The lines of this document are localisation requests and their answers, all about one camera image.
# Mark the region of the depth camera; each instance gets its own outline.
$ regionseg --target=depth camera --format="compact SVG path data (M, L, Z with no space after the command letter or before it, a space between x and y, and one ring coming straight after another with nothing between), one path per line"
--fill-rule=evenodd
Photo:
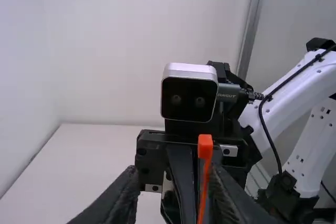
M161 115L168 120L208 122L218 91L216 69L208 65L169 63L161 86Z

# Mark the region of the camera lens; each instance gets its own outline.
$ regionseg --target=camera lens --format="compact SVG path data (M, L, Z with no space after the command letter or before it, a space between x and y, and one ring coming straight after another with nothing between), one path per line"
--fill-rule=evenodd
M203 97L198 97L195 100L195 106L197 108L203 108L205 106L205 100Z
M171 98L171 102L173 105L175 106L178 106L178 105L181 105L181 97L179 95L173 95L172 98Z

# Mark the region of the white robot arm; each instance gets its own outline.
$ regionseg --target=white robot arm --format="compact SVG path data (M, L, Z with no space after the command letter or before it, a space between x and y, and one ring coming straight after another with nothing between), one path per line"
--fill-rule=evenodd
M325 50L308 52L285 76L263 92L269 94L289 76ZM296 180L300 198L318 194L324 171L336 152L336 52L327 53L272 96L263 106L263 117L275 140L296 119L312 109L310 119L282 169ZM251 126L259 151L270 148L258 115L260 101L248 105L239 118L241 126Z

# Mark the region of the orange tab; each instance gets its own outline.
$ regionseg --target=orange tab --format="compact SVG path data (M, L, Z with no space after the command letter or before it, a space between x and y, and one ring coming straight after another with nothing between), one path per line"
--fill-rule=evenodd
M211 166L212 154L213 154L214 142L212 141L212 136L209 134L201 134L198 136L198 146L197 153L198 157L201 159L205 159L204 169L203 169L203 191L201 195L200 207L198 210L198 219L197 224L202 224L204 211L205 211L205 203L206 203L206 195L208 189L209 182L209 169Z

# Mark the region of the white table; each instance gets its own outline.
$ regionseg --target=white table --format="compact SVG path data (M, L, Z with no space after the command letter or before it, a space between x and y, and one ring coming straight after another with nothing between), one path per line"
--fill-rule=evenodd
M134 164L141 129L145 127L61 125L0 200L0 223L67 223ZM140 195L137 223L165 223L160 196Z

